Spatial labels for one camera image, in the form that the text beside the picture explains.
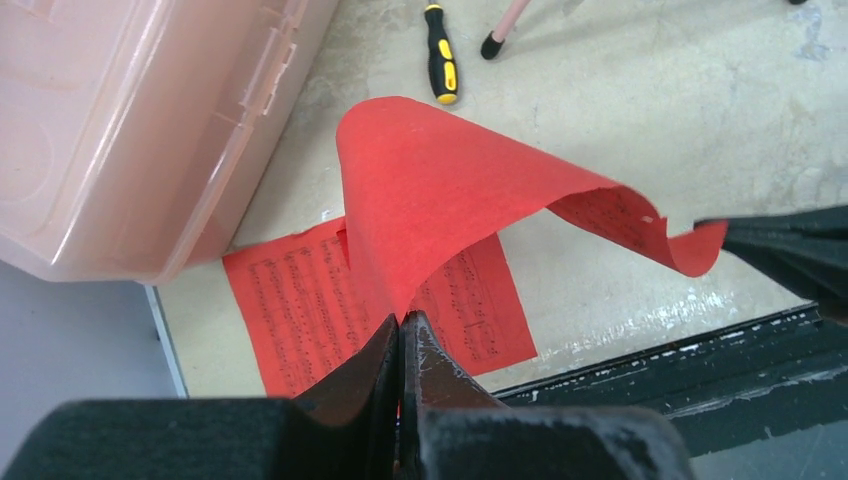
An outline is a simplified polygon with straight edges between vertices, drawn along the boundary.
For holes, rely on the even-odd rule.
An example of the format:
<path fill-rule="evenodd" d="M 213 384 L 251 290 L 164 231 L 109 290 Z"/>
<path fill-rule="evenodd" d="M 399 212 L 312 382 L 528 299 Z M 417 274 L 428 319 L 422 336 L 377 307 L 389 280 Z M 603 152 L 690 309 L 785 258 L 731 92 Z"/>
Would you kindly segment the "red sheet music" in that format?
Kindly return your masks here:
<path fill-rule="evenodd" d="M 381 322 L 369 317 L 350 278 L 331 220 L 222 260 L 265 391 L 294 397 L 357 353 Z M 497 236 L 434 272 L 411 304 L 442 347 L 472 375 L 536 357 Z"/>
<path fill-rule="evenodd" d="M 712 268 L 728 229 L 720 220 L 669 236 L 633 188 L 406 97 L 355 105 L 336 145 L 344 249 L 377 318 L 406 313 L 447 261 L 542 209 L 689 277 Z"/>

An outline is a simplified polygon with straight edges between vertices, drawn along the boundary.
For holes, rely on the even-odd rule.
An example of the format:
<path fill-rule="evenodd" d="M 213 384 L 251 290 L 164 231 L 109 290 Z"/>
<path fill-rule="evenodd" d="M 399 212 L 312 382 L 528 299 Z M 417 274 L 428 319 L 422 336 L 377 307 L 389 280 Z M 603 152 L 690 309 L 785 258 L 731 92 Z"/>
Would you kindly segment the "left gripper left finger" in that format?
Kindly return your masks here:
<path fill-rule="evenodd" d="M 7 479 L 390 479 L 399 328 L 293 398 L 65 403 L 29 433 Z"/>

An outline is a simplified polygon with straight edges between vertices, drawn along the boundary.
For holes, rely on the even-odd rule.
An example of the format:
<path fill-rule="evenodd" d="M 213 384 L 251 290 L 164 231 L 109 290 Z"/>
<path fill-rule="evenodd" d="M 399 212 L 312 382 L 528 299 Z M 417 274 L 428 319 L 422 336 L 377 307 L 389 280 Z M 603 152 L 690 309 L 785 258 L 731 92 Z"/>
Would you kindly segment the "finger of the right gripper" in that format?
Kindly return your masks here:
<path fill-rule="evenodd" d="M 796 296 L 847 303 L 847 207 L 722 220 L 722 249 Z"/>

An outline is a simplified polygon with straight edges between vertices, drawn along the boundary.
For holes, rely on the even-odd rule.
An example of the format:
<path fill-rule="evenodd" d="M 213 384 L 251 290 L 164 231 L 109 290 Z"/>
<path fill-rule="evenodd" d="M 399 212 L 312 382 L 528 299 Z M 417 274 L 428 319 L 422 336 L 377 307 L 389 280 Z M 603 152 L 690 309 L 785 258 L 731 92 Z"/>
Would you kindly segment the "pink tripod music stand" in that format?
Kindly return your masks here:
<path fill-rule="evenodd" d="M 493 60 L 499 55 L 508 34 L 514 28 L 530 2 L 531 0 L 513 0 L 511 2 L 500 20 L 481 44 L 480 55 L 483 59 Z"/>

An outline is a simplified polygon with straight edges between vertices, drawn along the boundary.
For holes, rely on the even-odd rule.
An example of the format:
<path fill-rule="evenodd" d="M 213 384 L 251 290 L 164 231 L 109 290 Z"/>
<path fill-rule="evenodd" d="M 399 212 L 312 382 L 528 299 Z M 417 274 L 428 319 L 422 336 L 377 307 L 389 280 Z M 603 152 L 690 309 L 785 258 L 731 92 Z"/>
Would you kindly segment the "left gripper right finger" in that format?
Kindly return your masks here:
<path fill-rule="evenodd" d="M 519 407 L 446 353 L 426 315 L 400 328 L 401 479 L 691 479 L 689 454 L 640 407 Z"/>

